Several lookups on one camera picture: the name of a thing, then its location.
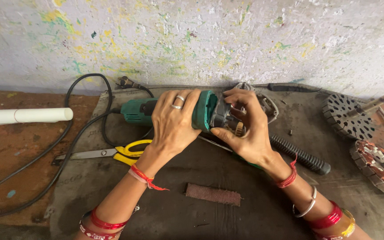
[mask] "gray work mat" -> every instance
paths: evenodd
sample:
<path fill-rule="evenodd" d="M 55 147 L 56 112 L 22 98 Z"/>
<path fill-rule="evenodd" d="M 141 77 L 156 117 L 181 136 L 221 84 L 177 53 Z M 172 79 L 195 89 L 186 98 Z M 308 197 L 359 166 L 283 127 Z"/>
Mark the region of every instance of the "gray work mat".
<path fill-rule="evenodd" d="M 166 90 L 152 88 L 155 96 Z M 226 88 L 200 88 L 221 93 Z M 374 239 L 384 239 L 384 193 L 364 177 L 351 160 L 351 142 L 342 140 L 323 117 L 322 92 L 273 92 L 256 87 L 279 108 L 270 133 L 291 141 L 331 164 L 331 172 L 319 176 L 300 164 L 298 173 L 328 199 L 348 209 L 358 225 Z M 130 99 L 149 98 L 143 90 L 114 91 L 112 107 Z M 104 112 L 107 94 L 102 94 L 93 117 Z M 122 115 L 111 114 L 107 135 L 115 142 L 136 140 L 145 127 L 127 124 Z M 101 136 L 101 121 L 82 135 L 74 152 L 110 148 Z M 81 216 L 93 209 L 127 173 L 129 166 L 111 158 L 70 160 L 56 184 L 50 206 L 53 239 L 72 239 Z M 291 202 L 260 169 L 229 152 L 196 139 L 156 175 L 155 184 L 170 191 L 146 190 L 140 210 L 128 222 L 122 239 L 313 239 L 307 224 L 291 213 Z M 221 188 L 241 194 L 235 207 L 184 196 L 186 183 Z"/>

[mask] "ring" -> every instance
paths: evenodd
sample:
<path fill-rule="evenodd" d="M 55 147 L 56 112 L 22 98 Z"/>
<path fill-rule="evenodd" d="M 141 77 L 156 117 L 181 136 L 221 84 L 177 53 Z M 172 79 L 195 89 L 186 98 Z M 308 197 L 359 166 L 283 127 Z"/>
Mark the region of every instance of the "ring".
<path fill-rule="evenodd" d="M 179 106 L 176 106 L 176 105 L 171 105 L 172 108 L 177 108 L 177 109 L 182 109 L 183 107 L 179 107 Z"/>
<path fill-rule="evenodd" d="M 185 101 L 185 99 L 182 96 L 180 96 L 180 95 L 177 95 L 176 98 L 182 100 L 183 102 Z"/>

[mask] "power cord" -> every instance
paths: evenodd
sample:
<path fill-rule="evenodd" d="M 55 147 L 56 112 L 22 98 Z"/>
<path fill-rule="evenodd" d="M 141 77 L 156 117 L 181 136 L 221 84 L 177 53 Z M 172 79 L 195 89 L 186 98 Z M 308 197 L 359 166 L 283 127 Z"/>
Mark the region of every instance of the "power cord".
<path fill-rule="evenodd" d="M 110 106 L 112 105 L 112 100 L 113 100 L 113 97 L 112 97 L 112 90 L 110 88 L 110 84 L 108 82 L 108 80 L 106 79 L 106 77 L 103 75 L 103 74 L 86 74 L 86 75 L 83 75 L 81 77 L 79 77 L 69 88 L 69 90 L 67 91 L 66 93 L 66 97 L 64 99 L 64 107 L 68 108 L 69 107 L 69 97 L 70 97 L 70 94 L 73 90 L 73 88 L 75 87 L 75 85 L 81 81 L 82 79 L 84 78 L 87 78 L 87 77 L 91 77 L 91 76 L 99 76 L 99 77 L 102 77 L 104 82 L 106 83 L 106 86 L 108 87 L 108 94 L 109 94 L 109 101 L 108 101 L 108 106 L 106 107 L 106 111 L 102 114 L 102 115 L 99 115 L 98 117 L 94 118 L 93 120 L 91 120 L 90 122 L 88 122 L 87 124 L 85 124 L 85 126 L 78 132 L 78 134 L 76 135 L 75 139 L 72 141 L 72 144 L 70 145 L 69 147 L 69 150 L 67 150 L 67 153 L 66 153 L 66 156 L 61 164 L 61 166 L 59 167 L 58 171 L 56 172 L 55 176 L 53 177 L 53 179 L 50 181 L 50 183 L 48 183 L 48 185 L 46 186 L 46 188 L 44 190 L 42 190 L 40 192 L 40 194 L 38 194 L 35 198 L 33 198 L 32 200 L 20 205 L 19 207 L 16 207 L 15 209 L 12 209 L 12 210 L 9 210 L 9 211 L 6 211 L 6 212 L 3 212 L 2 210 L 0 210 L 0 216 L 6 216 L 6 215 L 10 215 L 10 214 L 13 214 L 13 213 L 16 213 L 16 212 L 19 212 L 27 207 L 29 207 L 30 205 L 34 204 L 36 201 L 38 201 L 40 198 L 42 198 L 47 192 L 48 190 L 51 188 L 51 186 L 56 182 L 57 178 L 60 176 L 60 173 L 62 172 L 62 170 L 64 169 L 64 167 L 66 166 L 66 163 L 67 161 L 69 160 L 70 156 L 72 155 L 72 150 L 73 150 L 73 147 L 76 145 L 79 137 L 83 134 L 83 132 L 85 131 L 85 129 L 87 129 L 91 124 L 95 123 L 97 120 L 103 118 L 103 122 L 102 122 L 102 135 L 103 135 L 103 138 L 104 140 L 112 145 L 112 146 L 125 146 L 131 142 L 128 142 L 127 144 L 115 144 L 113 142 L 111 142 L 108 137 L 106 136 L 106 132 L 105 132 L 105 124 L 106 124 L 106 118 L 108 117 L 109 114 L 111 113 L 118 113 L 120 114 L 120 109 L 119 108 L 114 108 L 114 109 L 110 109 Z M 152 94 L 152 92 L 147 89 L 146 87 L 143 87 L 142 85 L 140 84 L 137 84 L 133 81 L 131 82 L 122 82 L 121 81 L 121 84 L 124 84 L 125 85 L 125 88 L 131 88 L 131 87 L 134 87 L 134 88 L 138 88 L 138 89 L 143 89 L 145 91 L 147 91 L 149 93 L 149 95 L 151 95 L 151 97 L 153 98 L 154 95 Z M 53 149 L 54 146 L 56 146 L 64 137 L 65 135 L 67 134 L 67 132 L 69 131 L 69 129 L 71 128 L 72 126 L 72 123 L 73 123 L 73 119 L 70 120 L 67 124 L 67 127 L 66 129 L 63 131 L 63 133 L 60 135 L 60 137 L 52 144 L 50 145 L 45 151 L 43 151 L 40 155 L 38 155 L 37 157 L 35 157 L 32 161 L 30 161 L 28 164 L 22 166 L 21 168 L 19 168 L 18 170 L 14 171 L 13 173 L 11 173 L 10 175 L 8 175 L 7 177 L 3 178 L 2 180 L 0 180 L 0 185 L 7 181 L 9 178 L 13 177 L 14 175 L 18 174 L 19 172 L 23 171 L 25 168 L 29 167 L 30 165 L 32 165 L 34 162 L 36 162 L 38 159 L 40 159 L 42 156 L 44 156 L 46 153 L 48 153 L 51 149 Z M 143 139 L 144 137 L 146 137 L 146 135 L 152 131 L 153 128 L 151 128 L 145 135 L 143 135 L 140 139 Z"/>

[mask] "black ribbed handle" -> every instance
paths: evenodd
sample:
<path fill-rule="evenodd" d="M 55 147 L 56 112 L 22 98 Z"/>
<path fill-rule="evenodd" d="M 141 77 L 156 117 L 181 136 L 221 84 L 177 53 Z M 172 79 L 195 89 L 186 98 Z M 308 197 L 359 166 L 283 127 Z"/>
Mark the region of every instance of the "black ribbed handle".
<path fill-rule="evenodd" d="M 302 165 L 306 166 L 312 172 L 316 172 L 319 175 L 325 175 L 330 172 L 331 166 L 325 161 L 310 155 L 309 153 L 301 150 L 296 147 L 294 144 L 289 141 L 281 138 L 277 135 L 272 135 L 269 138 L 270 144 L 276 149 L 283 151 L 285 154 L 289 155 L 293 159 L 296 158 L 297 153 L 297 161 Z"/>

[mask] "white wall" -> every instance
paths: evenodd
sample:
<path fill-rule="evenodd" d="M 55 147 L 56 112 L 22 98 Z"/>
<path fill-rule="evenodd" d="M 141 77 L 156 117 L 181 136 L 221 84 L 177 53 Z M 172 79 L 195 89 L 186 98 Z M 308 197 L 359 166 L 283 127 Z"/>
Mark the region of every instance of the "white wall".
<path fill-rule="evenodd" d="M 379 96 L 384 1 L 0 0 L 0 89 L 64 93 L 87 73 Z M 105 89 L 85 80 L 81 93 Z"/>

